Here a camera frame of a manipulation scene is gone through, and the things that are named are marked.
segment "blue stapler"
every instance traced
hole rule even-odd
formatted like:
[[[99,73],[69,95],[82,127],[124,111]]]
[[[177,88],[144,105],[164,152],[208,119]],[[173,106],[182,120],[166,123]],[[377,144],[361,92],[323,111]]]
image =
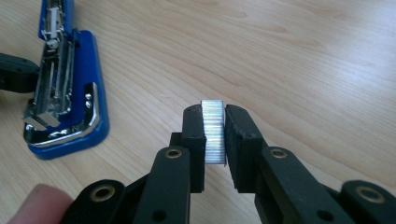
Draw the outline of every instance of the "blue stapler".
[[[43,160],[93,147],[109,130],[95,38],[74,27],[73,17],[74,1],[42,1],[38,36],[45,45],[22,118],[24,139]]]

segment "table surface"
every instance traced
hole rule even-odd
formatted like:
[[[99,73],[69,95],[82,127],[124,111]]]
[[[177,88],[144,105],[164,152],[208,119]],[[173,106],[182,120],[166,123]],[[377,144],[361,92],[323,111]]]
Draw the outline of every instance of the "table surface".
[[[41,1],[0,1],[0,52],[38,63]],[[244,107],[270,146],[288,148],[334,189],[363,179],[396,194],[396,3],[391,1],[76,1],[96,37],[111,130],[97,147],[51,161],[22,138],[32,94],[0,91],[0,222],[38,183],[76,197],[129,184],[203,99]],[[208,165],[191,223],[258,223],[229,167]]]

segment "black plastic bracket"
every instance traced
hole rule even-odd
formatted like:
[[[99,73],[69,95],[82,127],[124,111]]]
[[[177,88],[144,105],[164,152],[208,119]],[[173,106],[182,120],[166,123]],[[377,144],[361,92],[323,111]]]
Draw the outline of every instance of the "black plastic bracket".
[[[191,193],[205,188],[205,130],[201,105],[192,105],[183,112],[181,133],[172,133],[169,146],[188,148],[191,154]]]
[[[290,151],[265,147],[257,157],[262,182],[257,186],[258,207],[277,204],[281,223],[354,223],[325,188],[306,170]],[[262,220],[273,221],[271,210],[259,213]]]
[[[189,223],[190,193],[189,150],[163,148],[148,175],[134,224]]]
[[[62,224],[116,223],[125,196],[124,185],[116,180],[101,180],[89,185],[66,211]]]
[[[0,53],[0,90],[35,91],[39,67],[29,60]]]
[[[224,139],[234,187],[239,193],[255,193],[257,169],[254,159],[267,143],[244,108],[226,106]]]
[[[357,223],[396,223],[396,198],[373,183],[347,181],[336,200]]]

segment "wood grain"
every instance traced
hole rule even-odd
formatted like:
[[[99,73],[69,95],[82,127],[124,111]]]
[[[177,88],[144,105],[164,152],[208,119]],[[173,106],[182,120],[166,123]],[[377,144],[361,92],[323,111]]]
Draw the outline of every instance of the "wood grain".
[[[38,63],[41,1],[0,1],[0,52]],[[149,172],[182,111],[202,99],[248,110],[268,143],[293,151],[320,181],[351,179],[396,194],[396,3],[313,0],[76,1],[97,38],[111,131],[52,161],[27,149],[31,94],[0,91],[0,222],[47,183],[76,197],[94,181]],[[206,168],[191,223],[259,223],[228,167]]]

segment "finger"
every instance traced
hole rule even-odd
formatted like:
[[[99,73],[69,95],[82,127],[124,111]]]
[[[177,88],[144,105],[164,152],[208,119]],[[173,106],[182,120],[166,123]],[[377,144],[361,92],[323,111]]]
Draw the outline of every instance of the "finger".
[[[8,224],[60,223],[72,202],[72,198],[59,189],[37,185]]]

